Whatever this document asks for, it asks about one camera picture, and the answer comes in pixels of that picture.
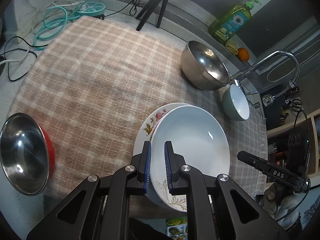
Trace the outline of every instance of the dish soap bottle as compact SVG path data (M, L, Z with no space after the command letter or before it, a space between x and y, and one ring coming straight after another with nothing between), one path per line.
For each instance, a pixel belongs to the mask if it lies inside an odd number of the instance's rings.
M261 3L258 0L250 0L245 4L236 5L230 12L224 15L221 19L215 21L209 26L209 34L220 43L225 43L236 31L252 17L250 10L253 8L253 3Z

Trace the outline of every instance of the flower pattern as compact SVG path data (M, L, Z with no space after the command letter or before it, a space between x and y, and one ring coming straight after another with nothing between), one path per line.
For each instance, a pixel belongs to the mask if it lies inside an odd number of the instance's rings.
M157 181L157 186L159 188L161 188L162 190L162 195L167 199L168 203L172 206L175 207L180 207L182 210L187 210L187 200L186 200L186 196L172 196L169 192L168 192L168 184L167 184L167 180L165 180L162 184Z
M158 111L156 112L156 114L150 118L150 123L146 124L146 127L144 128L144 130L146 131L148 136L151 132L152 129L155 127L155 125L159 122L159 120L164 117L166 114L168 113L168 111L166 109L162 109L162 111Z

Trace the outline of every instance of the metal screw cap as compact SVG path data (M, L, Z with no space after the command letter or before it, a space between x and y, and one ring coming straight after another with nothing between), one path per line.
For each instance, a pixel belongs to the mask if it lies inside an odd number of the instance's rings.
M183 171L190 171L190 170L191 170L191 167L190 167L189 165L182 165L182 166L181 166L181 169L182 169Z
M220 175L219 175L219 179L220 179L221 181L227 181L227 180L229 179L229 177L228 177L228 175L226 175L226 174L220 174Z
M134 171L134 169L135 169L135 167L133 165L128 165L125 168L126 171Z
M88 177L88 181L90 181L90 182L95 182L97 179L98 179L98 177L96 175L90 175Z

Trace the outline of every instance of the white plate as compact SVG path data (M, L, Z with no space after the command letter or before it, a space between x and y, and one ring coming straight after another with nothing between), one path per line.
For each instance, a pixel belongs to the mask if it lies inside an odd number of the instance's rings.
M172 141L174 152L183 155L186 164L214 177L229 173L228 141L218 121L196 106L180 106L158 123L151 139L150 180L165 204L186 212L186 196L172 196L167 187L164 161L166 141Z
M164 117L168 112L171 110L179 107L179 106L190 106L186 103L171 103L164 106L159 107L155 110L148 118L143 122L142 126L140 127L136 140L134 142L133 147L133 155L140 154L142 152L143 143L144 141L149 141L152 135L153 130L155 129L156 124ZM152 185L149 185L148 193L146 196L155 204L167 208L168 206L165 205L162 200L159 198L157 193L155 192Z

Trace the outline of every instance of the black tripod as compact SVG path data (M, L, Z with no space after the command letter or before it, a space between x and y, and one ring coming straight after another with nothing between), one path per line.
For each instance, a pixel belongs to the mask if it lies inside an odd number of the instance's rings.
M161 2L161 0L149 0L148 3L142 8L142 10L139 12L137 15L136 19L139 19L144 13L144 16L142 17L139 25L137 26L137 31L140 31L150 15L153 13L153 11L156 9L158 4ZM165 11L165 7L167 6L168 0L163 0L159 18L158 18L158 23L157 23L157 28L160 28L161 20Z

